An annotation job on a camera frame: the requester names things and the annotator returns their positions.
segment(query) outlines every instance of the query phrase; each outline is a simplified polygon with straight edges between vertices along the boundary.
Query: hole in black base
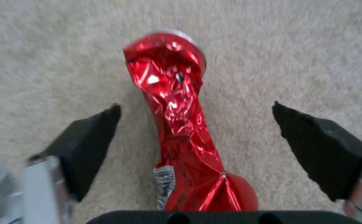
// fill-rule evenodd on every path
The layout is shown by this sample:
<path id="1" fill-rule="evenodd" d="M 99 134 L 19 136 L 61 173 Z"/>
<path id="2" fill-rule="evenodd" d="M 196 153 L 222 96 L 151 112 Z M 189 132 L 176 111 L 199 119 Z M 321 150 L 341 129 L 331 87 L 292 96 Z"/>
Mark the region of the hole in black base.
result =
<path id="1" fill-rule="evenodd" d="M 272 213 L 264 213 L 258 218 L 259 224 L 282 224 L 282 221 Z"/>
<path id="2" fill-rule="evenodd" d="M 190 219 L 185 214 L 175 213 L 168 217 L 167 224 L 190 224 Z"/>

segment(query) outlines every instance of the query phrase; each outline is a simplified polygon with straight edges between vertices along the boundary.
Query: can lid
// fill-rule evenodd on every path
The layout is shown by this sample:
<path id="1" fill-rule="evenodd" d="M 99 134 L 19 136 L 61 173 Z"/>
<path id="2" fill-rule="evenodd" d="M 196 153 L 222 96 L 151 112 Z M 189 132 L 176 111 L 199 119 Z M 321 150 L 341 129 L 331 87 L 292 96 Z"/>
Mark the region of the can lid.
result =
<path id="1" fill-rule="evenodd" d="M 205 67 L 207 68 L 207 60 L 206 60 L 205 53 L 203 52 L 203 50 L 199 46 L 199 44 L 191 36 L 189 36 L 188 34 L 182 32 L 180 30 L 162 29 L 162 30 L 152 31 L 151 33 L 148 33 L 147 35 L 152 35 L 152 34 L 173 34 L 173 35 L 176 35 L 178 37 L 184 38 L 185 40 L 187 40 L 188 42 L 193 44 L 199 50 L 200 54 L 203 57 L 203 60 L 205 61 Z"/>

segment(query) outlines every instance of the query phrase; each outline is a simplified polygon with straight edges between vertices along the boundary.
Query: black rubber tip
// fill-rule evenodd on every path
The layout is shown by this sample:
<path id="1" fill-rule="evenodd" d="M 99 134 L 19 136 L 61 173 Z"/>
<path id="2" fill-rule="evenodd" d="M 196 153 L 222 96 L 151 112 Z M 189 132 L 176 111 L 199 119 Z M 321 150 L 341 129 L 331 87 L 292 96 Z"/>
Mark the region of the black rubber tip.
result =
<path id="1" fill-rule="evenodd" d="M 60 158 L 67 186 L 81 201 L 105 159 L 121 116 L 119 105 L 71 123 L 45 153 Z"/>
<path id="2" fill-rule="evenodd" d="M 348 199 L 362 169 L 362 141 L 328 119 L 275 102 L 272 112 L 293 153 L 330 200 Z"/>

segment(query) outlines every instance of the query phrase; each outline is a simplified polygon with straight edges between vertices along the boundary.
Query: red aluminum can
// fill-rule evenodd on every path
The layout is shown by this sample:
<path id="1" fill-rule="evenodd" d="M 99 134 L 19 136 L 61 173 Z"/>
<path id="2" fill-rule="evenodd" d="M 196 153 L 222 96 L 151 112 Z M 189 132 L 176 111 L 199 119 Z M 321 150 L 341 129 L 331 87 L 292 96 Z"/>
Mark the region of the red aluminum can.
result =
<path id="1" fill-rule="evenodd" d="M 124 55 L 158 128 L 158 209 L 257 210 L 254 189 L 224 169 L 211 139 L 198 99 L 206 60 L 192 38 L 157 31 L 127 46 Z"/>

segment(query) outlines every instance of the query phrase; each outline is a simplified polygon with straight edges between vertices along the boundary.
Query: barcode label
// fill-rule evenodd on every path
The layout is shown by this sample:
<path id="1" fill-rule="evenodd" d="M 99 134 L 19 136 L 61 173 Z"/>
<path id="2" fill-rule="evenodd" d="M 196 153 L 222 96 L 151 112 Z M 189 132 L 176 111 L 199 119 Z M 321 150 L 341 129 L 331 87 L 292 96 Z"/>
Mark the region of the barcode label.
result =
<path id="1" fill-rule="evenodd" d="M 175 188 L 175 175 L 173 166 L 162 166 L 153 169 L 153 175 L 157 182 L 157 209 L 163 210 L 167 199 Z"/>

